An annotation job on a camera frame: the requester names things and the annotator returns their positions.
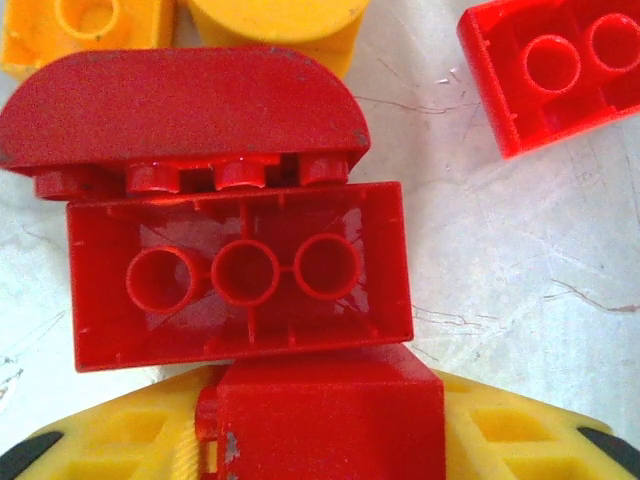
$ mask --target red 2x4 block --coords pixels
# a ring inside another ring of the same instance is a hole
[[[444,425],[442,381],[403,345],[237,361],[196,407],[226,479],[444,480]]]
[[[502,154],[640,110],[640,2],[500,0],[458,34]]]
[[[82,52],[0,115],[0,167],[48,200],[344,184],[369,145],[347,87],[276,47]]]
[[[72,202],[80,371],[412,337],[398,183]]]

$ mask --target red curved block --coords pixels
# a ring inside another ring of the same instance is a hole
[[[80,371],[412,338],[398,183],[67,208]]]
[[[343,184],[369,146],[342,82],[274,47],[78,53],[0,114],[2,168],[53,200]]]
[[[443,384],[403,345],[241,360],[206,390],[218,478],[446,477]]]
[[[640,111],[640,2],[499,0],[458,25],[504,157]]]

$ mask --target inner wall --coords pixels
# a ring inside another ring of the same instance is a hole
[[[563,93],[580,76],[580,56],[576,48],[559,35],[543,35],[525,49],[524,68],[540,90]]]
[[[353,290],[360,276],[358,252],[339,235],[314,235],[296,254],[294,274],[308,295],[342,298]]]
[[[81,35],[95,35],[115,19],[118,0],[57,0],[61,20]]]
[[[211,280],[229,303],[255,306],[265,302],[278,286],[280,267],[275,254],[255,240],[225,246],[211,266]]]
[[[606,68],[625,72],[640,64],[640,27],[630,17],[605,15],[591,27],[590,47]]]
[[[195,272],[188,258],[172,247],[140,252],[127,270],[127,291],[141,309],[153,313],[175,311],[189,300]]]

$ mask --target orange block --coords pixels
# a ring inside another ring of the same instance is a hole
[[[0,67],[24,80],[81,50],[171,45],[175,0],[8,0]]]

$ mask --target table surface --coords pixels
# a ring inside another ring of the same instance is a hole
[[[640,445],[640,118],[504,162],[456,38],[472,2],[373,0],[346,79],[373,138],[352,181],[404,187],[409,346]],[[15,88],[3,76],[0,101]],[[0,216],[0,452],[190,368],[77,374],[64,205],[2,172]]]

